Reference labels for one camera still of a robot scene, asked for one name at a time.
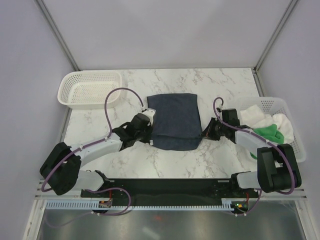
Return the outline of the dark blue towel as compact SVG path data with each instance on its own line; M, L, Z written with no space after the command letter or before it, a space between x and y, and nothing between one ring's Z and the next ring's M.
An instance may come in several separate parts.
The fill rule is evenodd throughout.
M166 93L147 97L147 106L156 111L151 140L166 151L192 151L202 141L198 96L193 93Z

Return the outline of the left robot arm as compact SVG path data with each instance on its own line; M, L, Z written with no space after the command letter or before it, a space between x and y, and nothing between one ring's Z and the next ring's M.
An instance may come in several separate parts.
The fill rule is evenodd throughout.
M71 190L84 190L105 197L111 180L99 170L81 168L105 155L131 148L136 142L150 143L155 115L156 111L148 108L130 122L114 128L109 136L74 146L58 143L39 170L44 178L41 191L54 191L61 196Z

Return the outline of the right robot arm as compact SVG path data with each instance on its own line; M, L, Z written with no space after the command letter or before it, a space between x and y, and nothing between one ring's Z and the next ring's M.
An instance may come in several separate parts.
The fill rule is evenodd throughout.
M256 171L238 172L228 185L229 193L241 197L247 189L260 189L265 193L278 192L290 195L302 185L302 178L293 147L277 144L255 133L246 125L240 125L234 108L213 109L208 126L201 133L205 139L219 141L226 138L245 148L256 157Z

